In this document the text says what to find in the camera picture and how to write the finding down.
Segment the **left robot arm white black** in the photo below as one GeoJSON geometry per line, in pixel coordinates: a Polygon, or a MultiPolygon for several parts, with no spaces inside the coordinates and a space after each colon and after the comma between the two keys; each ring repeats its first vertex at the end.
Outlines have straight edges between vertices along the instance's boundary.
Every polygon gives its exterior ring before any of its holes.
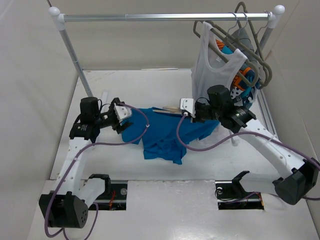
{"type": "Polygon", "coordinates": [[[119,98],[114,98],[107,111],[96,97],[80,101],[80,113],[69,133],[68,151],[56,182],[47,194],[39,198],[39,207],[47,228],[76,228],[85,226],[89,208],[95,200],[107,198],[112,191],[109,175],[95,173],[81,185],[82,175],[101,129],[111,127],[118,134],[130,127],[122,121],[132,115],[132,110],[119,98]]]}

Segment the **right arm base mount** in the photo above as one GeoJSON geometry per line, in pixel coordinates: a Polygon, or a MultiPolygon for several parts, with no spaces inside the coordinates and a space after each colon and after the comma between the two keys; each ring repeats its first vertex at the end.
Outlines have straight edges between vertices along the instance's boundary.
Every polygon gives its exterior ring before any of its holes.
{"type": "Polygon", "coordinates": [[[246,191],[240,181],[249,174],[242,171],[231,180],[216,180],[214,195],[218,210],[264,210],[260,192],[246,191]]]}

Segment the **blue t shirt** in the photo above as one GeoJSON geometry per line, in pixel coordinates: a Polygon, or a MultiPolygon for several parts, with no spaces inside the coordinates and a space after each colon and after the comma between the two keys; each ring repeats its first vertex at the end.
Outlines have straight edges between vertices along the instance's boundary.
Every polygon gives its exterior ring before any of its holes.
{"type": "MultiPolygon", "coordinates": [[[[160,158],[181,165],[182,158],[187,153],[186,147],[181,145],[176,136],[176,129],[182,117],[157,113],[155,110],[155,107],[140,109],[149,120],[149,128],[142,137],[143,156],[146,160],[160,158]]],[[[136,110],[133,110],[132,116],[124,122],[132,123],[121,134],[124,142],[130,142],[139,137],[146,127],[146,119],[136,110]]],[[[215,120],[192,123],[187,118],[180,126],[179,137],[188,145],[194,140],[202,140],[210,136],[218,125],[219,122],[215,120]]]]}

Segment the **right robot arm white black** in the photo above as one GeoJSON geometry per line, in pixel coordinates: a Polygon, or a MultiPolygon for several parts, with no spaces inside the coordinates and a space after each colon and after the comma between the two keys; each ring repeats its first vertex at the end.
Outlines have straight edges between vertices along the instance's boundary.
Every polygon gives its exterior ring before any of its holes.
{"type": "Polygon", "coordinates": [[[225,86],[211,86],[207,94],[207,97],[194,101],[192,121],[219,121],[231,131],[232,137],[240,137],[264,156],[278,173],[277,177],[271,178],[243,171],[240,179],[231,184],[232,193],[243,197],[248,192],[259,191],[277,195],[289,205],[295,205],[305,198],[317,183],[319,162],[280,142],[264,129],[253,112],[244,106],[235,105],[225,86]]]}

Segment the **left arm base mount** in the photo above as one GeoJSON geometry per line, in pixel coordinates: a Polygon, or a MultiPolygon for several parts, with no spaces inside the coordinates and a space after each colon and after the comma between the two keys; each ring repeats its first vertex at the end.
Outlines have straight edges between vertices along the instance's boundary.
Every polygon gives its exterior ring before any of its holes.
{"type": "Polygon", "coordinates": [[[100,211],[125,211],[127,208],[128,182],[111,180],[108,174],[92,174],[89,179],[102,179],[105,190],[94,201],[100,211]]]}

